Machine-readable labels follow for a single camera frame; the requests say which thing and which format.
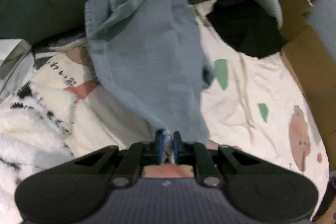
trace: brown cardboard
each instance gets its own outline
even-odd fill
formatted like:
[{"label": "brown cardboard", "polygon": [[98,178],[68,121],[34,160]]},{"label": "brown cardboard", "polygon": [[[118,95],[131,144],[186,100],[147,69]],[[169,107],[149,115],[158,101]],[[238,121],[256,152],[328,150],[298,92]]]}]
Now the brown cardboard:
[{"label": "brown cardboard", "polygon": [[327,151],[330,170],[336,170],[336,65],[322,41],[306,23],[307,0],[279,0],[283,10],[280,30],[289,42],[283,61],[306,97]]}]

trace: black cloth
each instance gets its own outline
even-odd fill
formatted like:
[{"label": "black cloth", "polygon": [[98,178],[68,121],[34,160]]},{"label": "black cloth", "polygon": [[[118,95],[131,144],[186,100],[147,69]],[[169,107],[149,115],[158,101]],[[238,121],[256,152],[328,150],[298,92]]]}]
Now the black cloth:
[{"label": "black cloth", "polygon": [[226,1],[218,0],[207,18],[227,44],[251,57],[270,56],[286,44],[278,31],[277,20],[253,0],[229,6]]}]

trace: blue-gray garment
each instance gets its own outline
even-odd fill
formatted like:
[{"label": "blue-gray garment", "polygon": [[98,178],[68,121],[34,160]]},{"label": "blue-gray garment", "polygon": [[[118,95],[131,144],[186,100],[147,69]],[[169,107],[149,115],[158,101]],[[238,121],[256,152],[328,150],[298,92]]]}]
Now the blue-gray garment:
[{"label": "blue-gray garment", "polygon": [[200,95],[213,76],[187,0],[89,0],[85,17],[104,88],[154,129],[206,143]]}]

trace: green shape print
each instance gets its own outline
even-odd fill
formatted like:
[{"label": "green shape print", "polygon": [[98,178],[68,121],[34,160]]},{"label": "green shape print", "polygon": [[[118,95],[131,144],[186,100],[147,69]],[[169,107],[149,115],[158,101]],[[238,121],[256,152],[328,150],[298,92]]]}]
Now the green shape print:
[{"label": "green shape print", "polygon": [[267,105],[262,103],[262,104],[258,104],[258,107],[259,107],[259,111],[262,116],[262,119],[264,120],[264,122],[267,122],[268,113],[269,113]]},{"label": "green shape print", "polygon": [[216,60],[214,72],[220,87],[222,88],[222,90],[226,90],[228,86],[227,60],[226,59]]}]

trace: white fluffy fabric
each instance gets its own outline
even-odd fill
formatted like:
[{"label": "white fluffy fabric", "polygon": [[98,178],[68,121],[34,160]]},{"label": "white fluffy fabric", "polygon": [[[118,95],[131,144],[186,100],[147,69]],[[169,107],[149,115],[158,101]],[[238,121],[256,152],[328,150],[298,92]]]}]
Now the white fluffy fabric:
[{"label": "white fluffy fabric", "polygon": [[64,139],[75,105],[75,95],[30,82],[0,105],[1,224],[22,221],[14,202],[21,181],[73,159]]}]

